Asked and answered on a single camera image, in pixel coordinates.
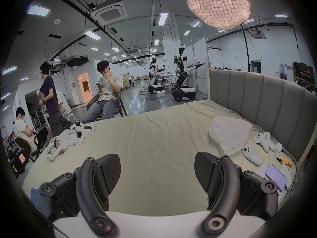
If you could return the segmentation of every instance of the orange battery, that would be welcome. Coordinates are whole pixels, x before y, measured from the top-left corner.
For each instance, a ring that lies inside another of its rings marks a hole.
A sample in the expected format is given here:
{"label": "orange battery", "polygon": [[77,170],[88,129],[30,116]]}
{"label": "orange battery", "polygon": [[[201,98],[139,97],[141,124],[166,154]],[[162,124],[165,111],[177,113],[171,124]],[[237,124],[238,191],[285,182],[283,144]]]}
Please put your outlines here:
{"label": "orange battery", "polygon": [[285,160],[283,157],[280,157],[280,160],[281,160],[281,161],[283,161],[283,162],[285,163],[285,165],[287,165],[287,164],[288,164],[287,159]]}
{"label": "orange battery", "polygon": [[293,163],[289,159],[286,159],[286,161],[287,161],[287,164],[288,164],[289,167],[293,166]]}

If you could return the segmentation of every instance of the hair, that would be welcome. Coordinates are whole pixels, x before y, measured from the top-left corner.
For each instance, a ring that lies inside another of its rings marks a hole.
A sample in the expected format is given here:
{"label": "hair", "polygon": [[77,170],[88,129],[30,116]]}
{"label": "hair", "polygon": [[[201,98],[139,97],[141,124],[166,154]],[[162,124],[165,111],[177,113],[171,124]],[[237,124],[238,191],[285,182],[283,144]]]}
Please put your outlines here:
{"label": "hair", "polygon": [[16,117],[18,117],[19,114],[25,116],[25,112],[24,112],[23,108],[21,108],[21,107],[17,108]]}
{"label": "hair", "polygon": [[40,66],[40,69],[43,74],[48,75],[50,73],[51,65],[48,62],[45,62]]}
{"label": "hair", "polygon": [[107,60],[102,60],[97,64],[97,71],[101,72],[108,66],[109,66],[109,62]]}

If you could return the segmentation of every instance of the bed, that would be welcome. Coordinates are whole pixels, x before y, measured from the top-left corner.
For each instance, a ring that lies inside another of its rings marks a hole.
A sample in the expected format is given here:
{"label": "bed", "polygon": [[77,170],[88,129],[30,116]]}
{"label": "bed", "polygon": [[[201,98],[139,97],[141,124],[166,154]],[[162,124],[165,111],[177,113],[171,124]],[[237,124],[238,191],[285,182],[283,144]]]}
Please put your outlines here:
{"label": "bed", "polygon": [[[317,98],[313,94],[257,73],[211,70],[207,75],[208,100],[98,121],[81,145],[70,146],[59,159],[50,162],[41,155],[24,181],[27,196],[31,188],[73,172],[86,157],[116,153],[121,176],[109,197],[111,211],[170,216],[206,210],[207,195],[196,179],[194,159],[200,151],[218,157],[224,154],[208,133],[216,116],[251,122],[247,142],[254,142],[258,132],[270,131],[297,165],[303,161],[316,137]],[[255,152],[267,166],[281,166],[275,155],[289,158],[282,152],[265,153],[260,145],[255,145]],[[260,168],[242,150],[230,158],[242,170]],[[289,171],[293,180],[295,165]]]}

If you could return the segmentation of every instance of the man in purple t-shirt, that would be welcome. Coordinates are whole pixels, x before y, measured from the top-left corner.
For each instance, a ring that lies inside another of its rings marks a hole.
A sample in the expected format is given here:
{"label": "man in purple t-shirt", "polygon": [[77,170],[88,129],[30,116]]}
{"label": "man in purple t-shirt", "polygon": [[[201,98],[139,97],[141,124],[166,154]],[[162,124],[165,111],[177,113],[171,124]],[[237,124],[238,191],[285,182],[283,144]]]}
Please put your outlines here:
{"label": "man in purple t-shirt", "polygon": [[44,98],[40,100],[40,106],[46,105],[46,110],[49,115],[49,124],[51,127],[51,134],[53,137],[58,136],[63,132],[61,127],[61,120],[58,109],[58,100],[54,81],[49,76],[51,66],[45,62],[41,65],[41,78],[44,79],[44,83],[40,90],[37,90],[36,95],[40,97],[41,92],[44,94]]}

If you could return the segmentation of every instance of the paper lantern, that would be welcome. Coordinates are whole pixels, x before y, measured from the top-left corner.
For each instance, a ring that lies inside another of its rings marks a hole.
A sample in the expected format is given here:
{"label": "paper lantern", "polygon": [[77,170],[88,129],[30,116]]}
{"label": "paper lantern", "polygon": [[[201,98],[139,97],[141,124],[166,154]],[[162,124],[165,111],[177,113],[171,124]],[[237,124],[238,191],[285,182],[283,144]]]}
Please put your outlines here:
{"label": "paper lantern", "polygon": [[249,0],[187,0],[189,9],[207,25],[232,29],[250,17]]}

